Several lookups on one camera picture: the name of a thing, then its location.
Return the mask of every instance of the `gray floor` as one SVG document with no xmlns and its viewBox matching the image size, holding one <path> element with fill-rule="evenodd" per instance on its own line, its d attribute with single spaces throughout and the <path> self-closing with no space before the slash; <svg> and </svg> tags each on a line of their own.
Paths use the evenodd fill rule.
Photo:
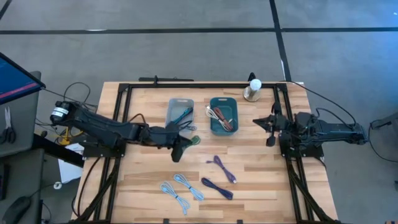
<svg viewBox="0 0 398 224">
<path fill-rule="evenodd" d="M 398 2 L 393 0 L 276 2 L 282 27 L 398 26 Z M 272 26 L 268 0 L 13 0 L 0 21 L 0 30 Z M 293 81 L 337 101 L 365 128 L 398 111 L 397 39 L 392 32 L 284 34 Z M 284 79 L 273 33 L 0 35 L 0 52 L 27 70 L 40 70 L 49 90 L 63 93 L 72 82 L 88 83 L 90 103 L 98 102 L 105 81 L 154 75 L 235 81 L 250 72 L 263 81 Z M 85 91 L 76 86 L 69 96 L 78 98 Z M 308 97 L 313 110 L 326 107 L 349 121 L 333 105 Z M 40 93 L 38 118 L 49 121 L 59 99 Z M 372 134 L 376 149 L 398 160 L 392 130 Z M 369 145 L 336 142 L 324 149 L 340 220 L 373 224 L 398 219 L 397 164 L 376 157 Z M 49 158 L 46 183 L 59 179 L 56 166 Z M 44 191 L 54 222 L 70 218 L 77 185 Z"/>
</svg>

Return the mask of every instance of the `bundled cable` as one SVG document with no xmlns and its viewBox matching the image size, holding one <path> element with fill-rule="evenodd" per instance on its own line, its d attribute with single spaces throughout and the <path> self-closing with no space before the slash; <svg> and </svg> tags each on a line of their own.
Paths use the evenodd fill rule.
<svg viewBox="0 0 398 224">
<path fill-rule="evenodd" d="M 193 194 L 193 196 L 194 196 L 197 200 L 201 201 L 201 200 L 205 199 L 205 196 L 203 195 L 203 193 L 200 192 L 200 191 L 197 190 L 197 189 L 194 189 L 194 188 L 189 184 L 187 178 L 185 178 L 184 175 L 182 175 L 182 174 L 175 174 L 175 175 L 174 175 L 174 180 L 177 181 L 178 183 L 183 184 L 183 185 L 185 185 L 186 187 L 188 187 L 188 189 L 191 191 L 191 193 Z"/>
<path fill-rule="evenodd" d="M 182 207 L 182 212 L 184 213 L 184 215 L 187 214 L 187 209 L 190 208 L 191 205 L 189 204 L 189 202 L 187 200 L 179 197 L 175 193 L 173 186 L 169 182 L 167 182 L 167 181 L 163 182 L 163 184 L 160 185 L 160 189 L 162 189 L 163 192 L 175 197 L 175 199 L 177 199 L 177 201 L 180 203 L 180 205 Z"/>
<path fill-rule="evenodd" d="M 210 109 L 210 106 L 206 106 L 206 115 L 218 120 L 222 127 L 225 129 L 225 131 L 232 131 L 234 129 L 230 124 L 232 119 L 227 121 L 219 108 L 215 107 L 214 110 L 212 110 Z"/>
<path fill-rule="evenodd" d="M 217 187 L 215 184 L 213 184 L 210 180 L 208 180 L 206 178 L 202 178 L 201 182 L 203 183 L 204 186 L 217 190 L 228 200 L 232 200 L 232 198 L 234 196 L 234 194 L 232 192 Z"/>
<path fill-rule="evenodd" d="M 228 180 L 231 183 L 236 184 L 236 177 L 230 171 L 225 169 L 225 166 L 223 165 L 220 157 L 214 156 L 213 161 L 206 161 L 206 163 L 215 163 L 215 164 L 219 165 L 222 168 L 222 170 L 224 171 L 226 178 L 228 178 Z"/>
</svg>

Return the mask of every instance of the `scissors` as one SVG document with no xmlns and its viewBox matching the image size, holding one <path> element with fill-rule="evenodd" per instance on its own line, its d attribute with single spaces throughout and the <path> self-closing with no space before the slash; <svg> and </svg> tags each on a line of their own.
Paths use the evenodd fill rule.
<svg viewBox="0 0 398 224">
<path fill-rule="evenodd" d="M 0 135 L 0 144 L 3 144 L 5 142 L 8 143 L 14 143 L 16 139 L 16 134 L 14 129 L 11 126 L 11 113 L 10 113 L 10 107 L 4 109 L 6 111 L 6 128 L 2 131 L 2 134 Z"/>
</svg>

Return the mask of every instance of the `white cable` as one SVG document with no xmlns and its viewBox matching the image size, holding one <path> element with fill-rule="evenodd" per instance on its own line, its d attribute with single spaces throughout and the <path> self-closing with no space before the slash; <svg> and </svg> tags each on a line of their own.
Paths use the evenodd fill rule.
<svg viewBox="0 0 398 224">
<path fill-rule="evenodd" d="M 188 187 L 188 189 L 191 191 L 191 193 L 193 194 L 193 196 L 194 196 L 197 200 L 201 201 L 201 200 L 205 199 L 205 196 L 203 195 L 203 193 L 200 192 L 200 191 L 197 190 L 197 189 L 194 189 L 194 188 L 189 184 L 187 178 L 185 178 L 184 175 L 182 175 L 182 174 L 175 174 L 175 175 L 174 175 L 174 180 L 177 181 L 178 183 L 183 184 L 183 185 L 185 185 L 186 187 Z"/>
<path fill-rule="evenodd" d="M 216 115 L 216 113 L 212 109 L 210 109 L 210 106 L 206 106 L 206 115 L 208 117 L 210 117 L 210 118 L 218 120 L 218 122 L 220 122 L 220 124 L 225 129 L 225 131 L 228 131 L 228 129 L 225 126 L 224 122 L 221 119 L 218 118 L 218 116 Z"/>
<path fill-rule="evenodd" d="M 175 199 L 177 199 L 177 201 L 180 203 L 181 207 L 182 207 L 182 212 L 184 213 L 184 215 L 187 214 L 187 209 L 191 207 L 191 205 L 189 204 L 189 202 L 187 200 L 185 200 L 184 198 L 179 197 L 174 189 L 173 186 L 165 181 L 163 182 L 163 184 L 160 185 L 160 189 L 162 189 L 163 192 L 173 196 Z"/>
</svg>

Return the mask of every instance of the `monitor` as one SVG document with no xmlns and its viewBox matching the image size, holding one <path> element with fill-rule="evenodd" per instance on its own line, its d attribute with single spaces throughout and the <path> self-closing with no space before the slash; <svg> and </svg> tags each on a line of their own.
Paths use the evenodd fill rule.
<svg viewBox="0 0 398 224">
<path fill-rule="evenodd" d="M 45 88 L 45 85 L 0 53 L 0 105 Z"/>
</svg>

